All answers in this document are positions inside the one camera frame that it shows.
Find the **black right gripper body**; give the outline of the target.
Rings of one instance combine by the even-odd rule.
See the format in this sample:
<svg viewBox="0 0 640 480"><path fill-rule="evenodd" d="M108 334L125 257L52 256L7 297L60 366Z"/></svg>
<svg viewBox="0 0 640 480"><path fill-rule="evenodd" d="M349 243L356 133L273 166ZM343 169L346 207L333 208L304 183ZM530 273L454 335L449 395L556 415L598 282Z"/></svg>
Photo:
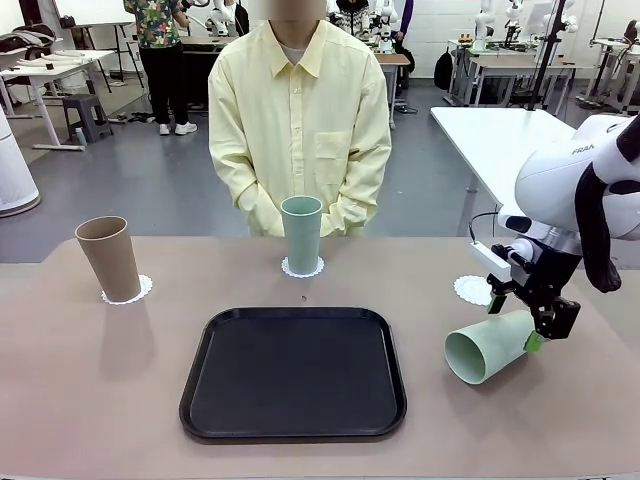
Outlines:
<svg viewBox="0 0 640 480"><path fill-rule="evenodd" d="M560 296L582 257L556 251L537 240L526 241L533 248L533 259L528 269L513 263L513 281L517 284L514 294L521 301L528 301L531 292L550 287L554 296Z"/></svg>

